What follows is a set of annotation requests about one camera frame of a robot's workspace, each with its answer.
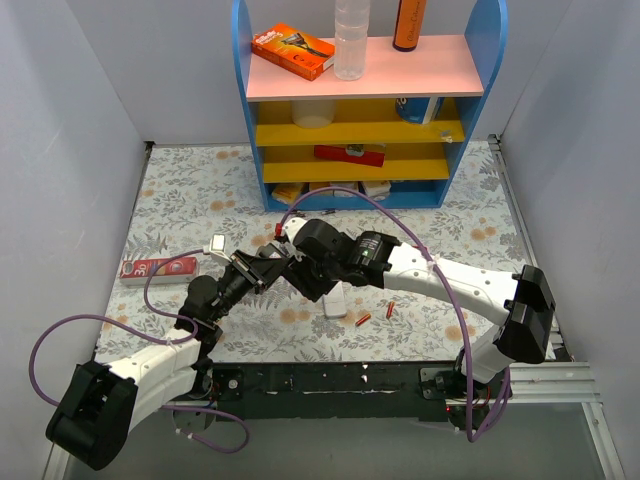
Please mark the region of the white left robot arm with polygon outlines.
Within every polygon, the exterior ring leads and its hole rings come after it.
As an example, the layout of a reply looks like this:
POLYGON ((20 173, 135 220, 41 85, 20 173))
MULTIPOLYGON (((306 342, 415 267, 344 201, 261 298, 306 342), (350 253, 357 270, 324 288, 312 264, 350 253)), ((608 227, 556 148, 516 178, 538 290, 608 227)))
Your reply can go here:
POLYGON ((46 438, 101 470, 120 452, 129 432, 166 403, 181 396, 211 396, 216 381, 208 355, 222 335, 219 320, 248 293, 269 288, 290 259, 272 244, 254 255, 237 250, 220 278, 194 278, 163 338, 109 364, 90 360, 76 366, 46 438))

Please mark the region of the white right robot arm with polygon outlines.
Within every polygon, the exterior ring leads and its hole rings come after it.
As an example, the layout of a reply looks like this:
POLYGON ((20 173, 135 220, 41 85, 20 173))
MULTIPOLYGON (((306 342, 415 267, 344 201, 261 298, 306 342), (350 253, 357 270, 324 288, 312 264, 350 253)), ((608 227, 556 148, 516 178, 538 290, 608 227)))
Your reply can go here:
POLYGON ((453 387, 464 397, 479 395, 513 363, 546 359, 556 302, 535 266, 509 273, 427 260, 393 236, 365 231, 350 238, 319 219, 292 218, 277 228, 276 237, 294 251, 290 283, 309 298, 343 282, 421 294, 489 320, 492 328, 463 351, 471 359, 452 373, 453 387))

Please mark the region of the black remote control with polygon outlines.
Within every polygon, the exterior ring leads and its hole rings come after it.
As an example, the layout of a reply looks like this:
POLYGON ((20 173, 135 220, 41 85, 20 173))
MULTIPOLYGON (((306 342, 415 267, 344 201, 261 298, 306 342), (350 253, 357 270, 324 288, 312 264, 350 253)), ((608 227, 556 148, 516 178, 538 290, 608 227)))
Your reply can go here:
POLYGON ((287 248, 279 243, 269 242, 257 250, 257 256, 264 259, 289 260, 287 248))

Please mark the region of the white remote control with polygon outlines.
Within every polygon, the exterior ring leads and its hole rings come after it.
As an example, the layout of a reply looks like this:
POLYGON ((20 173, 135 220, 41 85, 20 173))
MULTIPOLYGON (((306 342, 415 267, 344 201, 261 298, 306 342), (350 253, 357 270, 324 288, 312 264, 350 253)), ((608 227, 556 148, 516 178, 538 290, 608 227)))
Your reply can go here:
POLYGON ((347 315, 342 282, 337 282, 328 293, 322 296, 322 305, 327 319, 341 319, 347 315))

